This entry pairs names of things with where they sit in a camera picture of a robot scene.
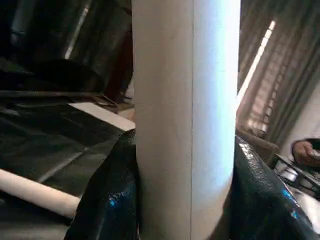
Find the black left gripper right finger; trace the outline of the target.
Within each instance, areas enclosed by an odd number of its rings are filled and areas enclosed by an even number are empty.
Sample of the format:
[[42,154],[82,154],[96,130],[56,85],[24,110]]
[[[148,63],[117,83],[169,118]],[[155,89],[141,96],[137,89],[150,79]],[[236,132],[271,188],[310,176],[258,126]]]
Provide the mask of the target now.
[[231,240],[320,238],[288,187],[239,136],[235,137],[228,208]]

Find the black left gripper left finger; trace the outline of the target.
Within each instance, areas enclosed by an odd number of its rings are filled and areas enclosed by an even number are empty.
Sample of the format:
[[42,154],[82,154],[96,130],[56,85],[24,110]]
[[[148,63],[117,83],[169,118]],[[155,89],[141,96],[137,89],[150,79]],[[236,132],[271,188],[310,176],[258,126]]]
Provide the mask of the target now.
[[136,131],[123,133],[90,178],[66,240],[136,240],[140,176]]

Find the bystander bare hand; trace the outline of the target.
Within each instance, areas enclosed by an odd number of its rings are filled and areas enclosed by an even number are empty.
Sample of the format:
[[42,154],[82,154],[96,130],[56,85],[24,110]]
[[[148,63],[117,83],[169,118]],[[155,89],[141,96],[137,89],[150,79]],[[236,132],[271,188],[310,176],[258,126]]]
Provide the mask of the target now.
[[320,151],[319,138],[303,138],[294,141],[291,145],[291,154],[293,159],[301,166],[311,168],[320,167],[320,159],[315,157],[315,151]]

